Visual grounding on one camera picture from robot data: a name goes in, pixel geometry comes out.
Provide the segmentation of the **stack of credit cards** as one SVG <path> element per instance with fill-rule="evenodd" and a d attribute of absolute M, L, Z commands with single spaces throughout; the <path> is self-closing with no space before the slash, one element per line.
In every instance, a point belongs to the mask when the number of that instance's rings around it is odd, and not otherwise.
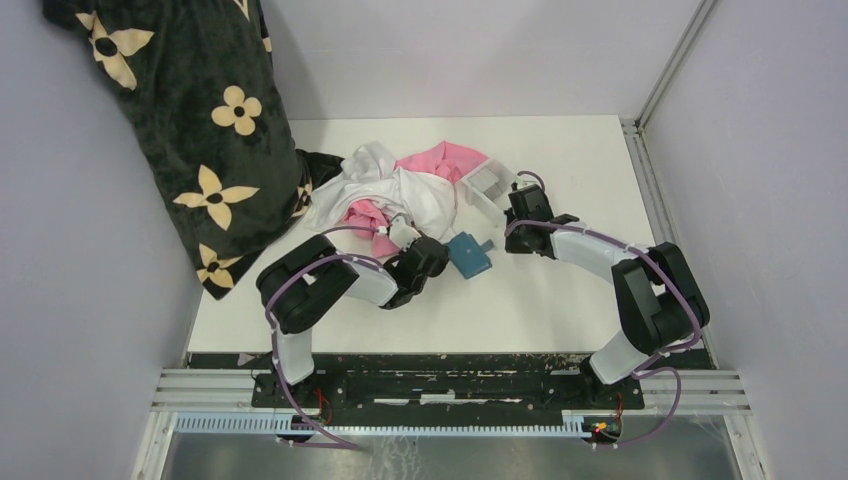
<path fill-rule="evenodd" d="M 482 196 L 497 198 L 503 193 L 500 177 L 488 167 L 481 167 L 468 176 L 468 183 Z"/>

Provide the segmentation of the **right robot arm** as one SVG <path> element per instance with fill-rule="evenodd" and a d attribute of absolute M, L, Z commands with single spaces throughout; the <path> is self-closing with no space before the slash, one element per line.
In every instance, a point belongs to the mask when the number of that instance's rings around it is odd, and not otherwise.
<path fill-rule="evenodd" d="M 508 199 L 507 252 L 575 265 L 614 290 L 620 329 L 589 357 L 588 373 L 577 382 L 585 405 L 606 406 L 617 396 L 617 382 L 700 342 L 710 313 L 676 244 L 639 247 L 593 230 L 575 216 L 556 216 L 537 184 L 514 185 Z"/>

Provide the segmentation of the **blue leather card holder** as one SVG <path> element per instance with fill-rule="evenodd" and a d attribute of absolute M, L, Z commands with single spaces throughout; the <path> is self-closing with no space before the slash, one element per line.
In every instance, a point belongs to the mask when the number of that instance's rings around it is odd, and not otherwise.
<path fill-rule="evenodd" d="M 495 248 L 491 239 L 480 243 L 471 234 L 463 231 L 454 236 L 447 243 L 447 247 L 450 262 L 465 280 L 470 280 L 493 266 L 488 255 Z"/>

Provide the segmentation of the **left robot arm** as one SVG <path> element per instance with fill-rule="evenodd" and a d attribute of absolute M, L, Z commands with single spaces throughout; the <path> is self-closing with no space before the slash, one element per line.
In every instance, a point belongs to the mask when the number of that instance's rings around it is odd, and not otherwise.
<path fill-rule="evenodd" d="M 381 262 L 343 252 L 318 234 L 266 267 L 256 288 L 271 327 L 280 398 L 294 407 L 312 399 L 312 328 L 340 299 L 351 297 L 384 310 L 402 307 L 422 293 L 427 280 L 439 276 L 448 261 L 448 247 L 427 236 Z"/>

